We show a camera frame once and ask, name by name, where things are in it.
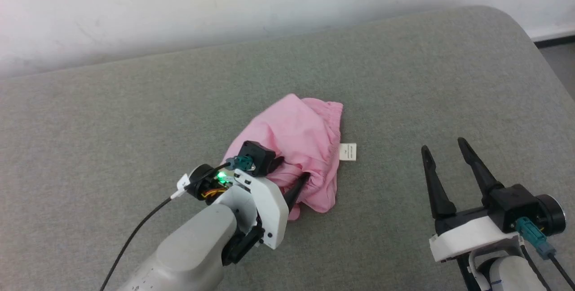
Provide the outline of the black wall baseboard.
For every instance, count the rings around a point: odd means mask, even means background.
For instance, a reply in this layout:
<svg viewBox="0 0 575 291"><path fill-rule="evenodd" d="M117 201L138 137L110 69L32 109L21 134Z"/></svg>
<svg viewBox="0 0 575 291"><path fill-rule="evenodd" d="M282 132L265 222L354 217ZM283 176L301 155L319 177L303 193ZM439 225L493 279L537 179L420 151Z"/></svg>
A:
<svg viewBox="0 0 575 291"><path fill-rule="evenodd" d="M575 35L559 37L556 39L534 41L534 44L538 49L558 47L561 45L567 45L567 44L573 44L573 43L575 43Z"/></svg>

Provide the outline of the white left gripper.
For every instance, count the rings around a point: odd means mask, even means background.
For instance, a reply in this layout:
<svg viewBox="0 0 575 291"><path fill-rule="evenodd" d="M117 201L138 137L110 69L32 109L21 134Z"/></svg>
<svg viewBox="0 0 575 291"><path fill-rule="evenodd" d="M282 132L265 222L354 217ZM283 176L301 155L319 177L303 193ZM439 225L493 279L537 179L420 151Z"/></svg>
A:
<svg viewBox="0 0 575 291"><path fill-rule="evenodd" d="M283 156L269 164L269 174L284 162ZM252 227L264 231L262 244L275 250L283 242L289 212L310 178L302 173L283 195L280 188L265 177L253 176L240 169L198 166L188 175L188 193L199 200L225 205L236 215L238 229L246 234Z"/></svg>

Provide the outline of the grey fabric sofa cushion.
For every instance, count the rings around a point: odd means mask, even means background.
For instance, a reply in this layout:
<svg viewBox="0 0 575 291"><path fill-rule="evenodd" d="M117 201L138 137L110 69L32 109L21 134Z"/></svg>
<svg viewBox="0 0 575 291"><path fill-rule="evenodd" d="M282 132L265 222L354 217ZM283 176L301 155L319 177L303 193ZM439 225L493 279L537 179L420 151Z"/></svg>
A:
<svg viewBox="0 0 575 291"><path fill-rule="evenodd" d="M465 291L429 249L420 153L460 211L477 207L458 137L505 186L562 205L550 242L575 280L575 101L515 20L470 6L0 80L0 291L98 291L177 180L288 94L342 103L357 160L333 209L302 207L220 291Z"/></svg>

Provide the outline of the pink garment with white label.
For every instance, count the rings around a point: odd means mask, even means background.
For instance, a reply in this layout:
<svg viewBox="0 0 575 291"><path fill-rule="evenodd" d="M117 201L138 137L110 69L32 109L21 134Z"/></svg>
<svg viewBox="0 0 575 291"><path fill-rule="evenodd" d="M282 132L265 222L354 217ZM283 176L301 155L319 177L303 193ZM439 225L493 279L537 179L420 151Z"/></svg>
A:
<svg viewBox="0 0 575 291"><path fill-rule="evenodd" d="M310 174L289 220L298 219L301 204L315 212L328 212L336 203L343 111L339 102L286 95L251 120L232 141L223 160L236 156L243 142L256 141L284 158L268 176L282 191L304 172Z"/></svg>

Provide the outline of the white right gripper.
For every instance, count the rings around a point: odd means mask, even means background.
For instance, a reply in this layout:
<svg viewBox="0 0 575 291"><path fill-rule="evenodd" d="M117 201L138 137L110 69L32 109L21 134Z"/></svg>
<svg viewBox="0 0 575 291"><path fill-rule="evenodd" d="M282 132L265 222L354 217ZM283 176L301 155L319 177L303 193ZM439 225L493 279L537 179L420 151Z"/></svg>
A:
<svg viewBox="0 0 575 291"><path fill-rule="evenodd" d="M490 193L502 189L499 182L472 146L463 137L457 139L463 158L473 171L477 185L480 188L484 207L490 207ZM434 219L445 219L456 214L456 206L449 200L437 174L437 165L427 146L422 146L421 155L425 172L425 180L429 195L431 215ZM532 223L546 236L560 234L566 228L565 212L555 198L548 194L536 196L538 213ZM506 241L521 236L514 227L505 233L501 231L488 215L480 215L467 223L453 228L442 234L436 234L429 239L430 249L435 262L453 260L462 254L478 250L487 246L494 246L497 242Z"/></svg>

